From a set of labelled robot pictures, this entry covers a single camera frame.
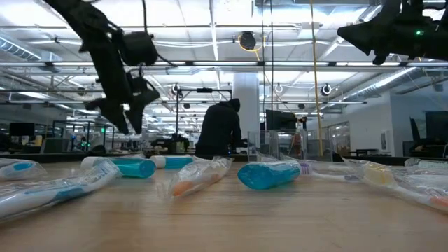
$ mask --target hood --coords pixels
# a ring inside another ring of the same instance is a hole
[[[236,112],[239,112],[239,108],[241,107],[241,104],[239,103],[239,99],[231,99],[229,101],[220,101],[218,103],[218,105],[233,108]]]

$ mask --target wooden table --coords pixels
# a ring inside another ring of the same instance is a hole
[[[79,162],[45,166],[52,176]],[[448,215],[363,184],[302,178],[253,191],[234,163],[219,183],[173,202],[120,178],[65,204],[0,223],[0,251],[448,251]]]

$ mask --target black hoodie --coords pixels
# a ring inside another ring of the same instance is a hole
[[[207,109],[202,123],[201,136],[196,145],[197,154],[219,154],[228,153],[230,141],[238,143],[241,141],[241,128],[239,127],[238,111],[239,99],[221,101]],[[217,153],[204,153],[204,149]]]

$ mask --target plastic packaging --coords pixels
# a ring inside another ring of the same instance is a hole
[[[416,158],[406,160],[405,166],[413,174],[448,175],[448,162],[428,161]]]
[[[0,187],[0,218],[80,197],[104,187],[121,175],[117,166],[102,158],[80,176]]]
[[[121,156],[120,158],[146,158],[145,154],[143,153],[139,153],[139,154],[132,154],[132,155],[124,155]]]
[[[238,179],[249,188],[264,190],[288,183],[299,175],[310,173],[308,167],[301,167],[297,161],[250,162],[238,171]]]
[[[33,179],[47,174],[47,171],[35,161],[0,158],[0,181]]]
[[[370,186],[395,193],[406,200],[448,211],[448,175],[434,175],[434,167],[422,167],[416,172],[415,167],[388,167],[364,160],[344,161],[353,167],[361,181]]]
[[[213,160],[195,159],[167,183],[157,184],[157,193],[163,199],[173,199],[202,190],[221,180],[232,165],[232,158],[215,157]]]
[[[194,161],[193,157],[189,155],[184,156],[151,156],[150,159],[154,161],[157,169],[181,169],[184,166]]]
[[[262,159],[274,158],[263,154],[258,156]],[[341,182],[359,182],[359,178],[354,174],[354,170],[343,162],[335,163],[313,160],[296,160],[283,154],[281,154],[280,158],[282,160],[294,160],[299,162],[303,170],[309,170],[305,173],[313,176],[314,178]]]
[[[81,163],[82,169],[88,169],[103,157],[86,157]],[[143,158],[118,157],[111,158],[111,161],[118,166],[124,177],[147,179],[155,172],[155,164],[152,160]]]

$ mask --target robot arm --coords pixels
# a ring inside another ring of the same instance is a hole
[[[89,52],[97,70],[99,82],[106,98],[86,104],[86,109],[100,108],[101,114],[122,133],[129,134],[122,104],[129,104],[126,116],[137,134],[141,133],[144,107],[160,98],[150,83],[143,78],[133,78],[126,73],[128,66],[153,65],[159,57],[152,42],[153,36],[139,31],[124,34],[123,30],[107,19],[91,2],[82,0],[44,0],[54,8],[80,36],[83,44],[79,52]]]
[[[340,27],[337,34],[369,55],[373,50],[373,64],[381,65],[390,53],[415,57],[448,60],[448,14],[441,21],[423,16],[423,10],[443,8],[424,6],[423,0],[386,0],[380,13],[368,22]]]

